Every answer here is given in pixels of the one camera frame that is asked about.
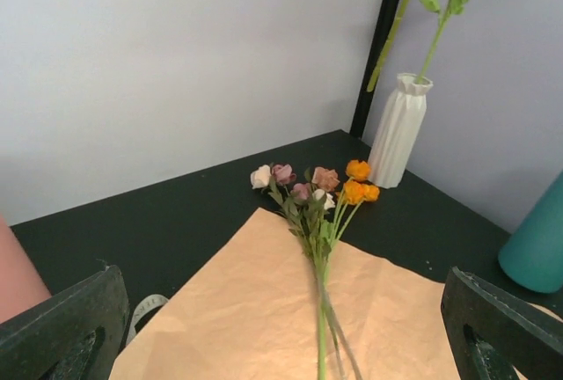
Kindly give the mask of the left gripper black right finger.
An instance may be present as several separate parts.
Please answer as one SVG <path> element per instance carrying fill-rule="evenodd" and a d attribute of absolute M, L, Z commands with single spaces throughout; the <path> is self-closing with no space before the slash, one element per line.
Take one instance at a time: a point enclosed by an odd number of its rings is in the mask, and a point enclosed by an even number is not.
<path fill-rule="evenodd" d="M 562 322 L 453 267 L 442 320 L 462 379 L 561 379 Z"/>

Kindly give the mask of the blue artificial flower bunch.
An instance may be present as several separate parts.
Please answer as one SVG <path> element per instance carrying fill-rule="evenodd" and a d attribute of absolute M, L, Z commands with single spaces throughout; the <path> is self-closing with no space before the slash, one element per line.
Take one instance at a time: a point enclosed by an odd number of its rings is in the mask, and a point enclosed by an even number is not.
<path fill-rule="evenodd" d="M 409 5 L 409 2 L 410 2 L 410 0 L 401 0 L 400 5 L 398 6 L 398 10 L 395 13 L 390 31 L 389 31 L 387 38 L 386 38 L 386 41 L 385 41 L 385 43 L 382 47 L 380 55 L 378 56 L 376 66 L 373 69 L 373 72 L 370 76 L 369 83 L 368 83 L 367 88 L 366 88 L 366 92 L 373 92 L 375 90 L 375 87 L 377 85 L 377 80 L 380 76 L 380 73 L 381 73 L 381 70 L 384 66 L 387 55 L 391 51 L 392 43 L 395 39 L 395 35 L 398 31 L 400 23 L 401 23 L 404 15 L 406 13 L 406 9 L 407 9 L 407 6 Z"/>

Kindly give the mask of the orange artificial flower bunch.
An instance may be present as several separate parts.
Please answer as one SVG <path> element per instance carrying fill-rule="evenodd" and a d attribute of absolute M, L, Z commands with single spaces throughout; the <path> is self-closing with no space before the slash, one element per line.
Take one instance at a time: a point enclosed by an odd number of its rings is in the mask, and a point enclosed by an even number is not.
<path fill-rule="evenodd" d="M 318 378 L 326 378 L 326 337 L 329 331 L 333 338 L 333 347 L 337 367 L 341 379 L 347 376 L 344 362 L 340 354 L 345 351 L 350 360 L 352 370 L 357 379 L 362 378 L 358 362 L 347 340 L 344 330 L 338 320 L 335 309 L 326 289 L 330 256 L 334 247 L 352 221 L 358 208 L 364 202 L 376 201 L 380 191 L 377 186 L 368 182 L 371 168 L 365 161 L 352 160 L 347 164 L 347 180 L 337 192 L 335 187 L 338 176 L 334 170 L 328 171 L 317 168 L 314 172 L 313 183 L 317 186 L 315 193 L 325 199 L 326 208 L 334 210 L 333 220 L 326 226 L 328 234 L 323 237 L 324 243 L 321 254 L 315 260 L 315 275 L 318 290 Z"/>

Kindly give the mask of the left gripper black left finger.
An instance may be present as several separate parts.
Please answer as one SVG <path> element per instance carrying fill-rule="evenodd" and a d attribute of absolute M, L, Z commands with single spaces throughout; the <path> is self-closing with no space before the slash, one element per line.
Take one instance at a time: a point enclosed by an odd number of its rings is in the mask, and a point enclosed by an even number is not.
<path fill-rule="evenodd" d="M 128 313 L 121 271 L 108 266 L 1 324 L 1 378 L 107 379 Z"/>

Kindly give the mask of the green and orange wrapping paper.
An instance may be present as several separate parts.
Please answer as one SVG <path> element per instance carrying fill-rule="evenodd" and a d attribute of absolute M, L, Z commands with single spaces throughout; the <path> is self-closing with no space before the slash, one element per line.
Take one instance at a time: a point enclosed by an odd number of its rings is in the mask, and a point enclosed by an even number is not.
<path fill-rule="evenodd" d="M 359 210 L 328 289 L 367 379 L 455 379 L 440 301 L 451 267 L 516 295 L 506 233 L 471 212 Z M 287 224 L 259 209 L 116 359 L 114 379 L 313 379 L 316 291 Z"/>

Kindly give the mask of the pink artificial flower bunch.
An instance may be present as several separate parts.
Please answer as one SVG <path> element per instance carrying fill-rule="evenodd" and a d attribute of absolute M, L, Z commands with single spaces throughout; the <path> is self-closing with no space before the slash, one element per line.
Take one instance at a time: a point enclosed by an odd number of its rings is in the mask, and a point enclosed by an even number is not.
<path fill-rule="evenodd" d="M 302 247 L 303 254 L 311 264 L 313 280 L 316 290 L 317 307 L 317 345 L 318 345 L 318 290 L 315 275 L 315 260 L 321 254 L 323 237 L 328 234 L 327 224 L 333 220 L 334 210 L 327 209 L 325 199 L 315 193 L 317 186 L 313 183 L 315 168 L 305 173 L 305 181 L 296 180 L 293 167 L 289 164 L 264 164 L 250 174 L 252 189 L 260 190 L 279 206 L 279 214 L 285 218 L 290 233 L 296 237 Z M 339 174 L 335 190 L 339 192 L 342 184 Z M 325 332 L 326 357 L 328 338 L 332 338 L 329 331 Z M 340 352 L 343 362 L 347 358 L 346 352 Z"/>

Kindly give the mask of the cream printed ribbon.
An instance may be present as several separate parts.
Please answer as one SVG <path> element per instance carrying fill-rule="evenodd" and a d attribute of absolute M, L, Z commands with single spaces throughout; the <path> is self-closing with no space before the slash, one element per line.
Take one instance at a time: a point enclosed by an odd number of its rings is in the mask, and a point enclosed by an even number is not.
<path fill-rule="evenodd" d="M 139 323 L 143 317 L 152 311 L 159 310 L 169 302 L 169 299 L 160 294 L 151 294 L 146 296 L 133 310 L 131 321 L 128 328 L 128 334 L 125 341 L 127 346 L 137 335 L 140 330 Z"/>

